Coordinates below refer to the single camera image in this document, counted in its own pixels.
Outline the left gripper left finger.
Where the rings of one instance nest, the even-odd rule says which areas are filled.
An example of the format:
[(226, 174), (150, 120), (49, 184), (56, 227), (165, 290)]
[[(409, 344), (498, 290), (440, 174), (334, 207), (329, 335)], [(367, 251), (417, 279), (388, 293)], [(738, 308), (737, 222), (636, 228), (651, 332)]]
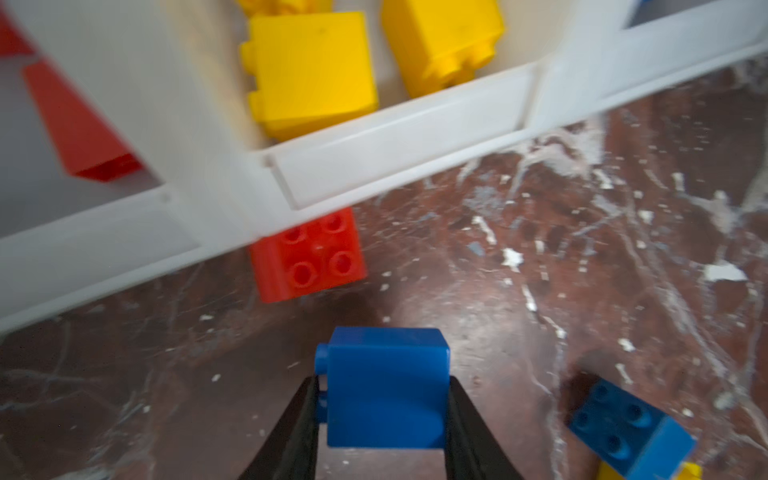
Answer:
[(317, 376), (306, 377), (239, 480), (313, 480), (319, 424)]

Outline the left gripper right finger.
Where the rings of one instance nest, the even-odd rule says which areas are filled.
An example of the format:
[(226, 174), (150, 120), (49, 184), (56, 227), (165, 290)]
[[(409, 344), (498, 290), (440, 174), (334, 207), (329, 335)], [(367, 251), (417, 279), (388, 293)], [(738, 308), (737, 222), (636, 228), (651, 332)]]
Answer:
[(450, 377), (444, 458), (448, 480), (523, 480), (455, 376)]

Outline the red lego near bin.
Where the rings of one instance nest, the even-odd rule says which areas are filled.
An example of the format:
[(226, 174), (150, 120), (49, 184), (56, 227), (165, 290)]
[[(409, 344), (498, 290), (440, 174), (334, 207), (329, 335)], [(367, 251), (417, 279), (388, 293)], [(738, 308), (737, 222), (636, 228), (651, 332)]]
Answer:
[(261, 300), (285, 301), (367, 276), (353, 210), (345, 208), (248, 247)]

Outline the blue lego top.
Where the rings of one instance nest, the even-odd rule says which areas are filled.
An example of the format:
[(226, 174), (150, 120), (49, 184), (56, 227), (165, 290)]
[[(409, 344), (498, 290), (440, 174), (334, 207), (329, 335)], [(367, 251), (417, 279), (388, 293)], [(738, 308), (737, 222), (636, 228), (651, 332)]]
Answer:
[(329, 447), (445, 446), (450, 347), (440, 330), (337, 327), (314, 371), (326, 378), (317, 418)]

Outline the white three-compartment sorting bin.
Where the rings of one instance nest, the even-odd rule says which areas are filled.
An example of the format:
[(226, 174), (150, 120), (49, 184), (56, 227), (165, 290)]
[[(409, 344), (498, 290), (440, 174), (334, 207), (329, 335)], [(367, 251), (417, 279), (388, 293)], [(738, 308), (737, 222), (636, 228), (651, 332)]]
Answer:
[(97, 184), (58, 168), (1, 63), (1, 328), (13, 331), (767, 49), (763, 1), (504, 1), (495, 59), (419, 99), (375, 1), (379, 111), (282, 144), (252, 121), (226, 1), (8, 1), (32, 46), (138, 153)]

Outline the long red lego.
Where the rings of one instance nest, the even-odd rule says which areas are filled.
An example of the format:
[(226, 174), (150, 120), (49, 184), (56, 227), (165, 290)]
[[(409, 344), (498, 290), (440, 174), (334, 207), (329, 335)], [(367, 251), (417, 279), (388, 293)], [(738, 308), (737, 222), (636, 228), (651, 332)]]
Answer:
[(50, 65), (38, 61), (24, 67), (22, 75), (66, 173), (107, 183), (143, 169), (122, 139)]

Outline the long yellow lego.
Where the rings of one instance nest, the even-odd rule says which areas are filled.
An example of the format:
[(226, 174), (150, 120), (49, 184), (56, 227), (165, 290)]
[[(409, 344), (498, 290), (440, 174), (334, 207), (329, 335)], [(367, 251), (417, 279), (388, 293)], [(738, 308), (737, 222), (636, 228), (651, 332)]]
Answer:
[[(608, 463), (602, 462), (599, 467), (596, 479), (624, 480), (624, 477)], [(655, 472), (653, 470), (637, 470), (632, 472), (631, 476), (629, 476), (629, 479), (667, 479), (667, 476), (665, 476), (663, 472)], [(701, 466), (695, 463), (683, 462), (671, 476), (671, 479), (702, 480), (703, 469)]]

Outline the small red lego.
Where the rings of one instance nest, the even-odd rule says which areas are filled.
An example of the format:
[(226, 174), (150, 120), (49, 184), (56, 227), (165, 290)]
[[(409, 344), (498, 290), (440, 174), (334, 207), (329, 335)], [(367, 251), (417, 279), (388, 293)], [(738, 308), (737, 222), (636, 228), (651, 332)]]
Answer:
[(34, 50), (16, 30), (13, 22), (1, 11), (0, 13), (0, 56), (32, 55)]

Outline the small blue lego centre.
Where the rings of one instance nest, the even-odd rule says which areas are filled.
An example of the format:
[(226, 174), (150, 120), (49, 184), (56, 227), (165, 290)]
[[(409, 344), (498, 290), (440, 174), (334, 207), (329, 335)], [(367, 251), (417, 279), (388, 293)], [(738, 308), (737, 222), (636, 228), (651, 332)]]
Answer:
[(674, 418), (604, 379), (591, 387), (568, 428), (625, 479), (637, 470), (671, 479), (696, 446)]

